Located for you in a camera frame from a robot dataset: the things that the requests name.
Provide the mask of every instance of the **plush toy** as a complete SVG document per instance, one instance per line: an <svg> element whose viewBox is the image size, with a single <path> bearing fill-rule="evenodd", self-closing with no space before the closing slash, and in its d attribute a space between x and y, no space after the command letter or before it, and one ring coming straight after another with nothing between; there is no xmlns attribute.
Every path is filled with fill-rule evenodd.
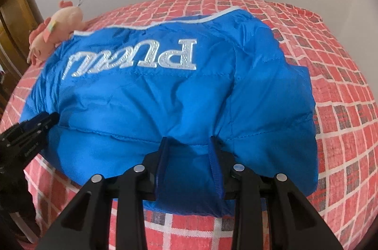
<svg viewBox="0 0 378 250"><path fill-rule="evenodd" d="M61 42L67 41L75 30L85 30L83 12L71 1L60 1L60 10L33 30L29 35L28 63L39 65L52 55Z"/></svg>

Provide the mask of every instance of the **blue jacket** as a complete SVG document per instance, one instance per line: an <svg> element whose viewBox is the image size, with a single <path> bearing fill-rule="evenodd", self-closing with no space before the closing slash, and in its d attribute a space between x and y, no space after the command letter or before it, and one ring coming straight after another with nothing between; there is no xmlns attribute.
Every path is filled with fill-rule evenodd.
<svg viewBox="0 0 378 250"><path fill-rule="evenodd" d="M305 194L318 160L307 68L289 65L269 27L231 8L208 17L77 33L46 62L21 120L58 112L43 156L83 185L122 174L171 138L153 210L230 215L215 192L212 135L256 173Z"/></svg>

